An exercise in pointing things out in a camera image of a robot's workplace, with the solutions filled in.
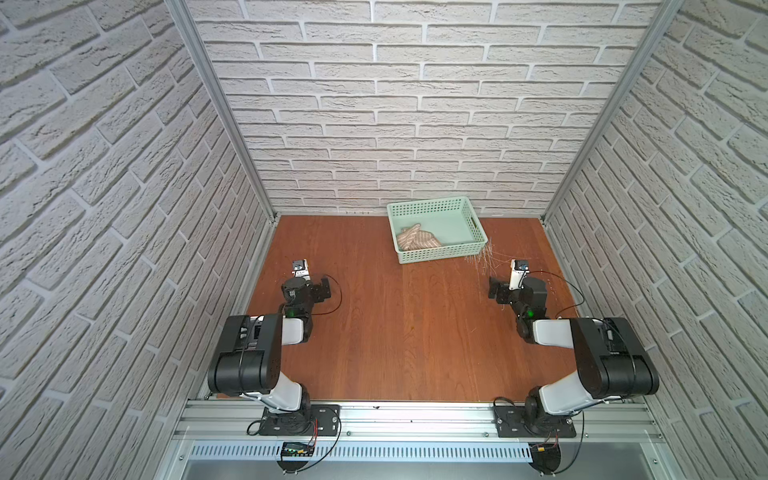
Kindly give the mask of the striped beige dishcloth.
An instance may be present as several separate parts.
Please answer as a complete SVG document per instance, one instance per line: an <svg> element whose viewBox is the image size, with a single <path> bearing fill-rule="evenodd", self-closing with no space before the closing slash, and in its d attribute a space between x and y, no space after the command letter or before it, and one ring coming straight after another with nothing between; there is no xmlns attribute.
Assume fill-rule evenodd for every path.
<svg viewBox="0 0 768 480"><path fill-rule="evenodd" d="M415 251L442 247L436 236L421 228L420 224L403 228L396 236L396 243L401 251Z"/></svg>

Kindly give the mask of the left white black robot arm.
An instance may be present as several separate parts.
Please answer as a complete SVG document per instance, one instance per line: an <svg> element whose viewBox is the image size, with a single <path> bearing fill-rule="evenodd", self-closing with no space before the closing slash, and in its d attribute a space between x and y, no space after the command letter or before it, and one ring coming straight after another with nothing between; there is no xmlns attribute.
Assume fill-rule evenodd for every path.
<svg viewBox="0 0 768 480"><path fill-rule="evenodd" d="M246 428L251 436L316 435L321 421L312 413L307 388L281 370L285 346L309 341L313 309L331 298L329 279L304 277L281 286L284 303L274 313L226 319L207 372L213 393L259 403L260 419Z"/></svg>

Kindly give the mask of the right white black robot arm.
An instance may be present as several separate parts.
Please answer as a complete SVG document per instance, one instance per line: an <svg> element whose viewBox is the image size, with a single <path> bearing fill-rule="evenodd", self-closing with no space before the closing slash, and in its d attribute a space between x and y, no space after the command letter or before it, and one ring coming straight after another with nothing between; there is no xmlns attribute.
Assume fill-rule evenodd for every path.
<svg viewBox="0 0 768 480"><path fill-rule="evenodd" d="M573 438L573 417L605 401L649 396L660 375L625 318L545 316L544 281L526 277L511 285L489 279L488 297L509 305L519 336L529 344L572 351L576 370L554 383L533 388L522 405L504 399L493 407L501 438Z"/></svg>

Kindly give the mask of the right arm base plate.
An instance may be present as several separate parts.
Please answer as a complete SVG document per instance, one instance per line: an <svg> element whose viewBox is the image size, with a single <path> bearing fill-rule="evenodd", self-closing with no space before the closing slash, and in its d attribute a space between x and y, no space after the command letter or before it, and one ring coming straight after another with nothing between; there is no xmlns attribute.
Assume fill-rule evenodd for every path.
<svg viewBox="0 0 768 480"><path fill-rule="evenodd" d="M572 439L577 436L568 416L528 413L524 406L494 405L494 424L499 438Z"/></svg>

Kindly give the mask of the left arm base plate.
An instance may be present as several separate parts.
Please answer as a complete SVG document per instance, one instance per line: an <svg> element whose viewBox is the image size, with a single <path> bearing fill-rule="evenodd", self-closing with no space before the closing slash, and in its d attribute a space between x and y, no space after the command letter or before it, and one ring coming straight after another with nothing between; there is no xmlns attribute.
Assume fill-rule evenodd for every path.
<svg viewBox="0 0 768 480"><path fill-rule="evenodd" d="M339 431L341 406L338 404L312 404L308 410L290 413L263 412L258 429L251 435L261 436L319 436L335 437Z"/></svg>

